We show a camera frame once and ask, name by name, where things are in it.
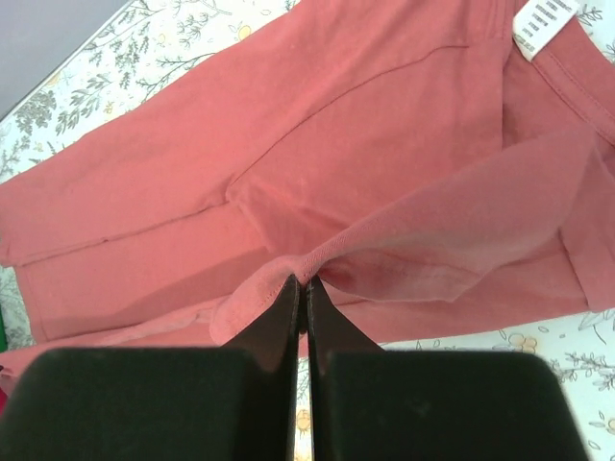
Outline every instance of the floral pattern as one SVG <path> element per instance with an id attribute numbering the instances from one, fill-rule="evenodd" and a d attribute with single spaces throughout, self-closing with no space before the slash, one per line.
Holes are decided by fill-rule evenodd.
<path id="1" fill-rule="evenodd" d="M 250 36 L 299 0 L 135 0 L 0 121 L 0 182 L 136 108 L 209 56 Z M 615 2 L 580 2 L 578 21 L 615 63 Z M 33 344 L 12 269 L 0 270 L 12 349 Z M 615 461 L 615 309 L 388 349 L 535 353 L 562 383 L 593 459 Z M 299 364 L 296 460 L 311 459 L 308 364 Z"/>

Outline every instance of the tablecloth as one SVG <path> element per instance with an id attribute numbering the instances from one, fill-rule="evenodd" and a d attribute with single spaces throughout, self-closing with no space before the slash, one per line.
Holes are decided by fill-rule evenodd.
<path id="1" fill-rule="evenodd" d="M 207 57 L 289 12 L 296 3 L 298 0 L 135 0 L 128 4 L 0 122 L 0 182 L 134 109 Z M 615 63 L 615 2 L 580 3 L 577 20 L 604 57 Z M 10 349 L 33 344 L 11 269 L 0 271 L 0 305 Z M 383 346 L 537 354 L 562 383 L 592 459 L 615 461 L 615 308 L 483 334 Z M 295 460 L 307 461 L 311 449 L 305 360 L 299 362 L 298 372 Z M 450 386 L 454 392 L 455 384 Z"/>

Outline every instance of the clothing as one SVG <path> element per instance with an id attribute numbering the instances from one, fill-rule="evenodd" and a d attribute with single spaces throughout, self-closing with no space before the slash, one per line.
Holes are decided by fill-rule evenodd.
<path id="1" fill-rule="evenodd" d="M 224 343 L 290 273 L 376 341 L 612 306 L 615 69 L 577 22 L 526 62 L 521 3 L 304 0 L 0 185 L 42 343 L 3 385 L 46 348 Z"/>

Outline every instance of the white floral fabric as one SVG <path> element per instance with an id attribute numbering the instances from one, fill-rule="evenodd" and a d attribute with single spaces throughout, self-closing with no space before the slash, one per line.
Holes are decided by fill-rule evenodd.
<path id="1" fill-rule="evenodd" d="M 136 108 L 201 61 L 246 38 L 296 3 L 298 0 L 135 0 L 0 121 L 0 182 Z M 580 1 L 577 20 L 604 57 L 615 64 L 615 2 Z M 10 348 L 33 344 L 11 269 L 0 270 L 0 305 Z M 592 458 L 615 461 L 615 309 L 484 334 L 384 346 L 538 354 L 561 381 Z M 311 459 L 308 383 L 308 364 L 300 361 L 296 461 Z"/>

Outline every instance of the folded garment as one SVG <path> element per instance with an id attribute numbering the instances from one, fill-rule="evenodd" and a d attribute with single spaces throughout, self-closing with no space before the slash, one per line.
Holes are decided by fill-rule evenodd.
<path id="1" fill-rule="evenodd" d="M 615 69 L 576 22 L 525 61 L 521 3 L 304 0 L 0 185 L 41 343 L 2 385 L 61 345 L 221 344 L 291 273 L 377 341 L 612 306 Z"/>

